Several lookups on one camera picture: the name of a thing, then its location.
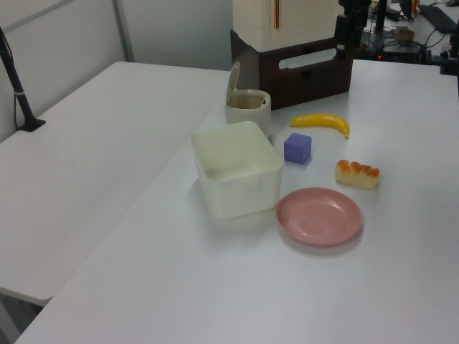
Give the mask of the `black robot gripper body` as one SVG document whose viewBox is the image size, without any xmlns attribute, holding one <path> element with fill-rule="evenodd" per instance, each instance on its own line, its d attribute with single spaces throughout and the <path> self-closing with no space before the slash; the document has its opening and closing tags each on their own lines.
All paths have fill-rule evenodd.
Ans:
<svg viewBox="0 0 459 344">
<path fill-rule="evenodd" d="M 339 0 L 344 9 L 344 16 L 350 25 L 365 25 L 370 6 L 370 0 Z"/>
</svg>

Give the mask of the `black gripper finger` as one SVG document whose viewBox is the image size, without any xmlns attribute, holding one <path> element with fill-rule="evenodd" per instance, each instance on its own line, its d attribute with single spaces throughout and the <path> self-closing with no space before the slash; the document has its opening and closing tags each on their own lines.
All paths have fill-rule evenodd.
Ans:
<svg viewBox="0 0 459 344">
<path fill-rule="evenodd" d="M 348 33 L 348 17 L 338 15 L 336 17 L 336 26 L 334 32 L 334 40 L 336 43 L 337 57 L 344 59 L 346 56 L 347 47 L 347 33 Z"/>
<path fill-rule="evenodd" d="M 361 20 L 356 19 L 350 24 L 349 29 L 349 46 L 357 48 L 361 43 L 361 33 L 363 31 Z"/>
</svg>

